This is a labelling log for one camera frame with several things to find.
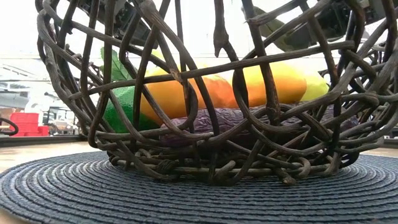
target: fake fruit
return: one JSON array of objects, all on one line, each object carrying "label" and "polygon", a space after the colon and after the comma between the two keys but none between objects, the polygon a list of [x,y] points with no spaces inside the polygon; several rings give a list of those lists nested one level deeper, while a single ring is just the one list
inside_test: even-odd
[{"label": "fake fruit", "polygon": [[[307,90],[307,83],[302,71],[284,62],[274,62],[269,65],[274,77],[279,103],[299,102]],[[266,86],[260,66],[246,67],[243,69],[243,73],[248,89],[249,106],[264,105],[267,102]]]},{"label": "fake fruit", "polygon": [[[200,68],[206,67],[205,64],[198,66]],[[164,75],[166,73],[163,69],[157,67],[149,71],[146,76]],[[197,94],[198,107],[200,109],[206,108],[205,101],[200,94],[195,80],[190,78],[188,81]],[[207,75],[203,77],[203,82],[206,85],[214,107],[225,108],[230,106],[228,103],[234,99],[234,96],[231,85],[224,78],[218,75]],[[148,83],[146,87],[169,118],[181,118],[187,115],[183,87],[178,81]],[[141,113],[155,121],[158,125],[162,125],[162,120],[155,114],[155,111],[144,97],[141,98]]]},{"label": "fake fruit", "polygon": [[[113,93],[116,95],[116,98],[121,104],[124,113],[129,118],[129,121],[132,123],[132,99],[134,98],[134,86],[116,88],[113,90]],[[116,133],[128,133],[127,128],[120,120],[119,115],[110,100],[108,101],[108,104],[105,108],[104,119],[109,123],[109,125],[111,125]],[[142,113],[140,114],[140,130],[156,129],[158,127],[159,125],[153,122],[153,120],[149,119]]]},{"label": "fake fruit", "polygon": [[[253,113],[255,112],[259,107],[253,107],[250,108],[250,111]],[[244,116],[242,114],[242,111],[240,109],[228,109],[228,108],[216,108],[215,109],[216,114],[217,114],[217,120],[218,124],[220,126],[220,133],[225,133],[232,129],[234,126],[238,125],[243,119]],[[321,122],[326,121],[328,119],[333,118],[333,105],[329,105],[326,108],[325,115],[322,117]],[[261,118],[259,118],[260,121],[264,123],[268,123],[269,119],[265,115]],[[187,120],[187,117],[184,118],[175,118],[172,119],[172,123],[174,125],[180,125],[184,123]],[[296,117],[286,119],[282,121],[282,125],[292,125],[294,123],[299,122],[300,120]],[[350,128],[353,128],[357,126],[358,119],[356,116],[352,116],[349,119],[345,120],[341,124],[341,131],[346,131]],[[199,110],[197,118],[193,122],[193,127],[195,128],[196,133],[210,133],[213,132],[213,127],[211,125],[211,120],[210,116],[207,112],[207,110]],[[298,134],[303,133],[304,130],[297,131],[296,133],[291,133],[291,136],[285,136],[284,140],[280,142],[281,144],[286,143],[287,141],[291,140],[292,138],[296,137]],[[181,136],[178,136],[176,134],[166,134],[160,137],[159,139],[165,146],[168,147],[184,147],[190,145],[192,142],[188,141],[186,138],[182,138]],[[257,138],[255,135],[251,134],[248,130],[244,130],[237,135],[233,136],[233,138],[230,139],[232,142],[235,142],[236,144],[239,144],[240,146],[246,147],[248,149],[252,148],[254,146],[254,143],[256,142]]]},{"label": "fake fruit", "polygon": [[318,72],[305,70],[305,80],[307,82],[307,90],[300,101],[310,101],[319,98],[328,93],[329,86],[326,80],[322,78]]}]

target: woven basket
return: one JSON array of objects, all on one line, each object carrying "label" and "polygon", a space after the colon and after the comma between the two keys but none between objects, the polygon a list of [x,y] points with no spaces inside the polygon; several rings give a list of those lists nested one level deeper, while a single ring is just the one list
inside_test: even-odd
[{"label": "woven basket", "polygon": [[[178,34],[163,21],[170,0],[163,0],[159,12],[152,1],[132,0],[141,18],[154,27],[143,50],[131,44],[140,17],[133,19],[123,39],[113,37],[115,0],[106,1],[105,32],[95,31],[100,1],[92,0],[90,23],[84,26],[73,21],[73,13],[79,0],[70,0],[69,8],[62,19],[57,16],[59,1],[36,0],[39,12],[39,54],[49,72],[52,85],[59,98],[76,114],[84,134],[92,147],[107,151],[115,166],[124,166],[145,173],[158,180],[177,180],[192,176],[209,184],[233,185],[242,178],[276,175],[284,184],[292,185],[297,179],[309,175],[333,175],[339,169],[356,161],[360,152],[379,147],[386,135],[398,123],[398,62],[396,11],[392,1],[382,0],[386,19],[360,47],[364,32],[365,12],[355,0],[346,1],[352,10],[345,41],[328,43],[314,15],[329,6],[331,0],[320,0],[313,7],[306,1],[291,1],[267,14],[254,17],[251,0],[243,1],[255,49],[239,60],[228,40],[224,26],[223,0],[214,0],[216,25],[214,44],[216,55],[224,49],[231,63],[197,69],[194,60],[183,44],[180,1],[175,0]],[[261,39],[259,26],[278,15],[301,7],[303,13],[275,31],[266,40]],[[300,24],[308,24],[319,46],[268,56],[264,46]],[[87,34],[83,54],[76,54],[65,44],[72,29]],[[376,41],[388,30],[387,40],[382,45]],[[166,36],[178,49],[182,72],[164,39]],[[93,39],[104,42],[104,69],[90,62]],[[159,43],[165,61],[151,55],[155,42]],[[111,82],[111,52],[119,47],[119,59],[129,72],[131,80]],[[339,49],[340,61],[335,65],[332,50]],[[141,57],[136,71],[126,57],[127,52]],[[330,74],[329,92],[315,100],[294,105],[281,104],[275,91],[275,83],[269,63],[323,53]],[[144,77],[148,62],[153,62],[169,74]],[[80,78],[72,76],[70,65],[81,70]],[[244,67],[261,65],[266,80],[267,103],[257,108],[248,108],[247,89],[243,78]],[[234,96],[243,119],[231,129],[220,132],[218,118],[208,96],[202,76],[234,70]],[[187,79],[194,78],[206,103],[205,114],[211,120],[212,130],[196,133],[193,122],[197,117],[198,99]],[[188,119],[178,126],[159,109],[145,83],[177,80],[184,89]],[[134,122],[130,122],[118,103],[112,89],[135,85],[135,96],[141,93],[166,124],[166,128],[138,130],[139,97],[132,99]],[[90,95],[100,93],[95,105]],[[119,119],[129,130],[115,133],[103,119],[105,107],[111,101]],[[236,142],[235,137],[246,133],[250,142]],[[186,147],[173,147],[159,139],[174,134],[190,143]]]}]

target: red object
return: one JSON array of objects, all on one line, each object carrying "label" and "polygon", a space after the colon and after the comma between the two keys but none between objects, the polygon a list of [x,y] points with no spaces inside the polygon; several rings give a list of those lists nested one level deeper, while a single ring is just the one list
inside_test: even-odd
[{"label": "red object", "polygon": [[42,136],[42,132],[39,131],[38,113],[12,113],[10,115],[10,120],[18,126],[19,130],[18,133],[12,137]]},{"label": "red object", "polygon": [[16,123],[18,126],[19,133],[28,133],[28,132],[37,132],[37,128],[39,124],[37,123]]},{"label": "red object", "polygon": [[49,127],[48,126],[39,126],[37,129],[41,136],[48,136],[49,135]]},{"label": "red object", "polygon": [[39,123],[38,113],[12,113],[10,120],[14,123]]},{"label": "red object", "polygon": [[38,133],[38,132],[36,132],[36,133],[25,133],[25,136],[29,136],[29,137],[36,137],[36,136],[41,136],[42,135],[42,133]]},{"label": "red object", "polygon": [[15,135],[13,135],[13,136],[11,136],[11,137],[24,137],[25,134],[26,134],[26,133],[23,133],[23,132],[18,131],[17,134],[15,134]]}]

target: round placemat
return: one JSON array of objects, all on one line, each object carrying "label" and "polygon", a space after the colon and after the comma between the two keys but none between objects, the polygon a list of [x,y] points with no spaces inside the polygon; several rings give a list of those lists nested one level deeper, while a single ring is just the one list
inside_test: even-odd
[{"label": "round placemat", "polygon": [[364,156],[333,177],[286,187],[158,182],[87,152],[0,174],[0,207],[36,223],[398,223],[398,159]]}]

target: table surface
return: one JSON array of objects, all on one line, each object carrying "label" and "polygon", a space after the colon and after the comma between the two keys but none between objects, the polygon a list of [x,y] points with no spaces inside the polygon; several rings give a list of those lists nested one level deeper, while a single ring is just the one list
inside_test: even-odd
[{"label": "table surface", "polygon": [[[16,166],[21,163],[44,159],[53,156],[62,156],[67,154],[74,154],[79,152],[93,152],[93,149],[87,142],[74,142],[65,144],[48,144],[38,146],[21,146],[21,147],[0,147],[0,172]],[[363,154],[375,156],[389,156],[398,157],[398,149],[379,148]],[[23,224],[23,222],[16,217],[0,210],[1,224]]]}]

